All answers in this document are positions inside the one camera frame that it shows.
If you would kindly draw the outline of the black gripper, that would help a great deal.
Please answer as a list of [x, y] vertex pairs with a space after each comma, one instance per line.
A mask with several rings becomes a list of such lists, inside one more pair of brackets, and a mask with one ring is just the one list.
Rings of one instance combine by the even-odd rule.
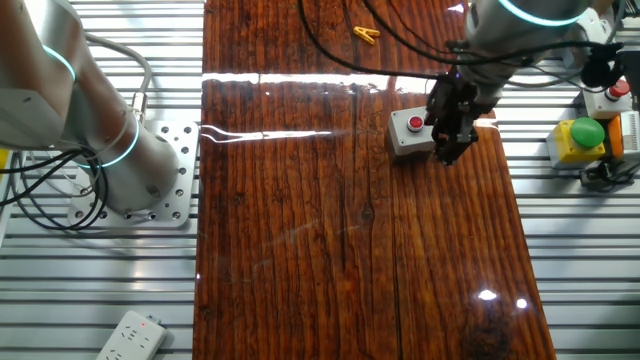
[[478, 134], [472, 122], [463, 123], [460, 130], [448, 135], [447, 116], [470, 115], [477, 119], [483, 114], [483, 107], [477, 103], [479, 88], [463, 79], [459, 74], [441, 74], [427, 98], [426, 125], [433, 125], [432, 138], [436, 149], [440, 150], [440, 161], [453, 165], [460, 156], [478, 141]]

